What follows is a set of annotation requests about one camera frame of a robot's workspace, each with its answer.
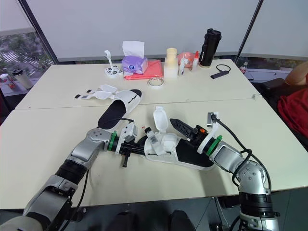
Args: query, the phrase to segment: black insole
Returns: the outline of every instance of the black insole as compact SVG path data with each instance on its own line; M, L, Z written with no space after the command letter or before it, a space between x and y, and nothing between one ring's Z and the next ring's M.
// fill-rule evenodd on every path
M97 124L101 129L111 129L119 122L118 120L114 119L122 118L125 113L126 109L123 101L115 100L107 108Z
M214 163L209 160L206 154L199 154L197 150L186 140L181 139L176 147L178 159L181 162L210 167Z

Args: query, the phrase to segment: tissue box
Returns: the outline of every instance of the tissue box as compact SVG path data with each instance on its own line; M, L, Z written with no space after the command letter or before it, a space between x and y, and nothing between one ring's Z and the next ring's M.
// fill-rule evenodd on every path
M125 72L144 74L148 68L148 59L137 56L125 56L122 60L122 68Z

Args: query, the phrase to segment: black cable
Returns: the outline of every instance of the black cable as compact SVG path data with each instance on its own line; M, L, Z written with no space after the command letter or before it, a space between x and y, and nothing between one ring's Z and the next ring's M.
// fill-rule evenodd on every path
M237 231L242 231L243 221L240 221L239 229Z
M232 231L234 229L234 226L236 225L236 223L239 221L240 216L237 216L236 219L234 219L234 221L232 222L229 231Z
M267 171L267 169L265 168L265 166L263 165L263 163L255 156L252 154L252 151L251 149L247 149L243 144L242 142L240 142L240 140L237 138L237 136L234 134L233 131L231 131L230 128L228 128L227 125L225 125L223 122L221 122L219 119L216 118L216 116L213 114L211 116L212 120L216 121L217 123L219 123L221 126L223 126L232 136L233 138L236 140L236 142L241 146L241 148L243 148L243 152L247 152L248 155L247 157L245 158L245 160L236 168L236 170L234 171L233 175L232 175L232 182L237 186L239 187L239 185L235 182L235 177L236 177L236 174L238 173L238 171L244 166L244 164L247 163L248 159L252 156L264 169L265 173L266 173L266 176L268 178L268 185L269 185L269 189L271 190L271 180L270 180L270 175L269 175L269 172Z
M218 66L226 66L227 68L229 68L228 72L231 71L231 67L229 67L228 65L225 65L225 64L218 64L218 65L216 66L216 69L217 69L219 72L222 72L222 70L220 70L220 69L218 68Z
M127 119L127 118L110 119L110 120L104 122L103 124L100 124L100 125L98 126L98 128L102 128L103 125L108 124L108 123L111 122L111 121L118 121L118 120L127 120L127 121L129 121L129 122L134 122L134 120L132 120L132 119Z
M80 200L78 202L78 205L77 207L74 209L74 212L72 213L71 217L69 218L69 220L67 220L67 222L64 224L64 226L62 227L62 229L60 231L64 231L66 229L66 227L68 226L68 224L71 222L71 220L73 219L74 215L76 214L76 212L78 211L80 205L81 205L81 202L82 202L82 199L83 199L83 196L85 195L85 191L86 191L86 187L87 187L87 182L88 182L88 176L89 176L89 170L87 171L86 173L86 180L85 180L85 184L83 186L83 190L82 190L82 194L81 194L81 197L80 197Z

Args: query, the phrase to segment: table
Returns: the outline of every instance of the table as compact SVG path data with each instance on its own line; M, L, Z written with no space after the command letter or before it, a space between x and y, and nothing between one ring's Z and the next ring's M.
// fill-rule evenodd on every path
M227 64L231 71L226 76L211 79L210 75L218 72L217 64ZM109 106L110 99L74 98L77 94L85 94L88 89L97 89L101 84L119 90L140 89L143 94L141 104L250 99L259 95L231 59L213 60L210 68L198 66L193 73L185 69L183 76L166 79L160 89L150 88L147 79L123 81L122 77L107 77L104 74L106 67L108 64L53 65L16 109Z
M137 127L155 129L157 104L138 105L129 118ZM169 118L205 127L208 111L251 148L267 167L273 190L308 186L308 154L263 98L160 104ZM0 127L0 208L24 208L54 174L86 132L97 126L106 106L14 110ZM168 131L176 132L170 125ZM236 141L220 128L223 140ZM144 135L139 129L138 138ZM122 157L101 152L91 171L82 206L237 194L231 174L218 167L199 171L152 162L135 154L122 168ZM84 179L73 197L76 206Z

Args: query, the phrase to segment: wire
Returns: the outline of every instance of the wire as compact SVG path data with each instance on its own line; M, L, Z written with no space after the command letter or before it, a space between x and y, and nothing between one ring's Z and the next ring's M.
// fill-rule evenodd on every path
M231 226L230 226L230 228L229 228L229 231L232 231L232 230L234 229L234 226L235 226L236 223L239 221L239 219L240 219L240 216L238 215L238 216L236 217L236 219L234 219L234 221L232 222L232 224L231 224Z
M238 173L238 171L247 163L248 159L252 156L261 166L262 168L264 169L265 173L266 173L266 176L267 176L267 179L268 179L268 185L269 185L269 189L271 190L271 180L270 180L270 175L269 175L269 172L267 171L267 169L265 168L265 166L262 164L262 162L255 156L252 154L252 151L251 149L247 149L241 142L240 140L237 138L237 136L234 134L233 131L231 131L230 128L228 128L227 125L225 125L223 122L221 122L221 120L217 119L217 117L215 116L215 114L213 114L211 116L212 120L216 121L217 123L219 123L221 126L223 126L232 136L233 138L236 140L236 142L241 146L241 148L243 148L243 151L241 153L244 153L244 152L247 152L248 155L247 157L245 158L245 160L236 168L236 170L234 171L233 175L232 175L232 182L237 186L239 187L239 184L237 184L235 182L235 177L236 177L236 174Z
M86 180L85 180L85 184L83 186L83 190L82 190L82 194L81 194L81 197L80 197L80 200L78 202L78 205L77 207L74 209L74 212L73 214L71 215L71 217L69 218L69 220L67 220L67 222L64 224L64 226L62 227L62 229L60 231L64 231L66 229L66 227L68 226L68 224L71 222L71 220L73 219L74 215L76 214L76 212L78 211L80 205L81 205L81 202L82 202L82 199L83 199L83 196L85 195L85 191L86 191L86 187L87 187L87 182L88 182L88 176L89 176L89 170L87 171L87 174L86 174Z
M117 118L117 119L110 119L106 122L104 122L103 124L100 124L97 128L102 128L102 126L104 126L105 124L108 124L109 122L112 122L112 121L118 121L118 120L127 120L129 122L134 122L134 120L132 119L127 119L127 118Z
M222 214L222 216L223 216L223 218L224 218L224 220L225 220L225 222L226 222L226 225L229 225L229 224L228 224L228 221L227 221L227 219L226 219L226 217L225 217L225 215L224 215L224 214L223 214L223 212L222 212L222 208L221 208L221 206L220 206L220 203L219 203L218 198L217 198L217 197L215 197L215 198L214 198L214 200L215 200L216 209L217 209L218 216L219 216L219 219L220 219L221 223L222 223L222 219L221 219L220 213L219 213L219 211L218 211L218 206L217 206L217 204L219 205L219 208L220 208L221 214Z
M239 229L237 231L242 231L243 220L240 221Z
M222 72L222 70L220 70L219 68L218 68L218 66L226 66L227 68L229 68L229 71L231 71L231 67L229 67L228 65L225 65L225 64L218 64L217 66L216 66L216 69L219 71L219 72Z

